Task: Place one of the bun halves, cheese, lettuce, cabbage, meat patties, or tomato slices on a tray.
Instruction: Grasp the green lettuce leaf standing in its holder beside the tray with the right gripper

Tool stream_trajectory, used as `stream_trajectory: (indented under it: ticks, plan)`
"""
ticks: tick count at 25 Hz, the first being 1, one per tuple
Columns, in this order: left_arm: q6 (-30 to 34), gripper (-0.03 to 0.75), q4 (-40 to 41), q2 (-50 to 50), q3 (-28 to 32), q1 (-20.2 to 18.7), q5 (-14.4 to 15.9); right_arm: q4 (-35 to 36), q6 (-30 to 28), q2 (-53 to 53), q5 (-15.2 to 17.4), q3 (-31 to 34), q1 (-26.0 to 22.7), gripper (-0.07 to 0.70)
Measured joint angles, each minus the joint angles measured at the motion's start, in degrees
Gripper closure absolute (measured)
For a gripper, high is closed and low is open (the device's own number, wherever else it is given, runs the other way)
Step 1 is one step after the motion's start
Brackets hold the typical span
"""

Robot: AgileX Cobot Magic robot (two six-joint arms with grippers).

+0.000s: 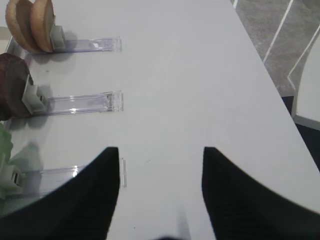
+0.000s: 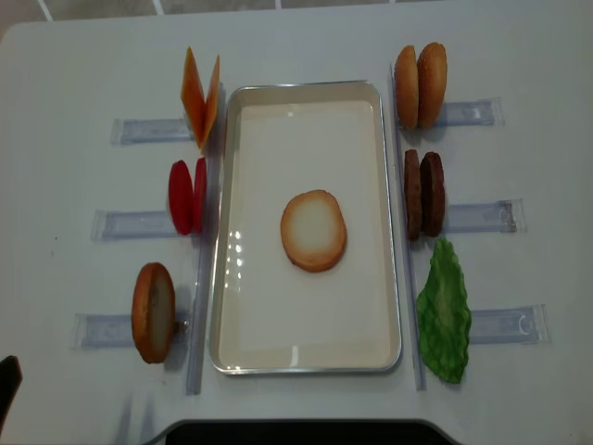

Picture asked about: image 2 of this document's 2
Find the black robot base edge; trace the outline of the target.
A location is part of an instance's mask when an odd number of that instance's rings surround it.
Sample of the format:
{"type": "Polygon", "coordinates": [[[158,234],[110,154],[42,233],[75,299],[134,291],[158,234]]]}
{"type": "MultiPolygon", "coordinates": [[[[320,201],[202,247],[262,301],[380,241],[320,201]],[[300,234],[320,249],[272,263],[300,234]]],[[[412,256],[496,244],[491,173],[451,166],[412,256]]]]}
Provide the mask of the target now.
{"type": "Polygon", "coordinates": [[[177,426],[168,444],[450,444],[417,422],[362,420],[207,421],[177,426]]]}

